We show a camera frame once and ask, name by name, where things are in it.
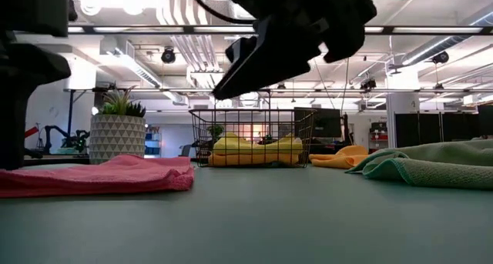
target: green towel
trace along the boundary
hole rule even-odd
[[[493,140],[384,149],[347,173],[404,180],[414,186],[493,189]]]

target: white geometric planter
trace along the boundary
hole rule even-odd
[[[126,115],[94,115],[91,119],[89,161],[106,162],[120,154],[144,157],[146,120]]]

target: pink towel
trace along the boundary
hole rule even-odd
[[[193,167],[187,157],[143,159],[119,155],[101,165],[0,170],[0,198],[185,191],[192,184]]]

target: yellow object in basket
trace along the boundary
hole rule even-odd
[[[224,167],[231,165],[259,165],[280,162],[294,165],[298,162],[298,155],[286,153],[250,154],[250,155],[216,155],[209,156],[209,166]]]
[[[368,157],[362,145],[349,145],[334,155],[310,155],[311,164],[317,167],[351,169]]]
[[[268,145],[259,145],[248,142],[238,135],[227,132],[226,136],[219,139],[214,144],[213,154],[215,155],[252,155],[252,154],[288,154],[299,155],[303,152],[301,139],[294,138],[291,134],[281,140]]]

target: table surface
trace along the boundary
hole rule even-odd
[[[491,263],[493,192],[197,169],[190,192],[0,200],[0,263]]]

